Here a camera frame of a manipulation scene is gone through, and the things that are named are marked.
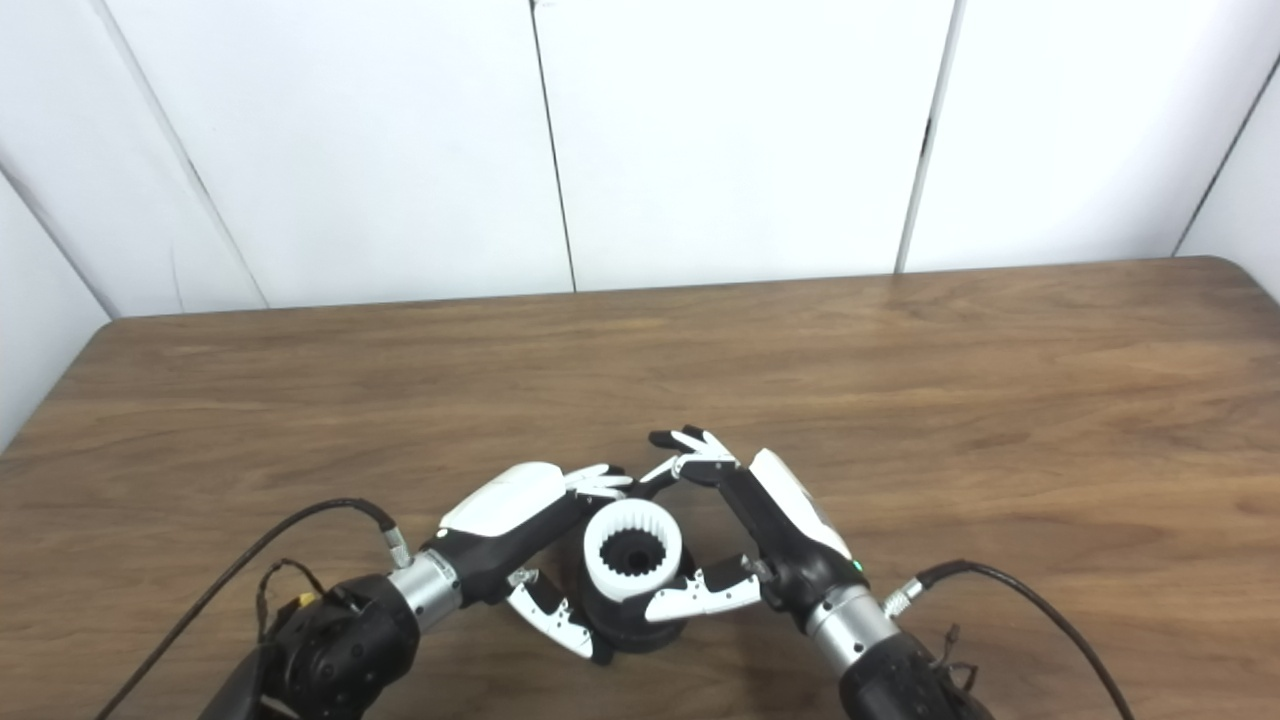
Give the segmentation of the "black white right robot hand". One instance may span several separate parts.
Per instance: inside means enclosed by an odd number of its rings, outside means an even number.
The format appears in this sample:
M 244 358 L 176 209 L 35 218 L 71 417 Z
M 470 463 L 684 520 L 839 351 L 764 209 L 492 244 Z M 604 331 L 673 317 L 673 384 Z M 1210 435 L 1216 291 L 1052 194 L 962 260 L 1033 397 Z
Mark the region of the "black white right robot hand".
M 641 497 L 650 498 L 677 482 L 710 487 L 756 544 L 754 559 L 724 559 L 655 591 L 644 610 L 648 621 L 685 620 L 764 602 L 803 624 L 832 591 L 865 584 L 845 541 L 773 450 L 760 448 L 742 462 L 709 430 L 692 425 L 654 430 L 648 439 L 673 457 L 639 482 Z

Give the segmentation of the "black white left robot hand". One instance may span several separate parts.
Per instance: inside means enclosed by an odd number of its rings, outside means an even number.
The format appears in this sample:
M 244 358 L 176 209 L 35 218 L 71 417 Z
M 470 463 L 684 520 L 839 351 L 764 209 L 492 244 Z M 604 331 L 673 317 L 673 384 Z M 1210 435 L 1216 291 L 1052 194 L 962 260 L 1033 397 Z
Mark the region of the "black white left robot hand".
M 447 512 L 424 550 L 449 568 L 460 609 L 506 602 L 562 648 L 608 664 L 611 652 L 585 616 L 552 575 L 529 564 L 625 498 L 632 484 L 632 477 L 609 464 L 564 471 L 550 462 L 521 462 Z

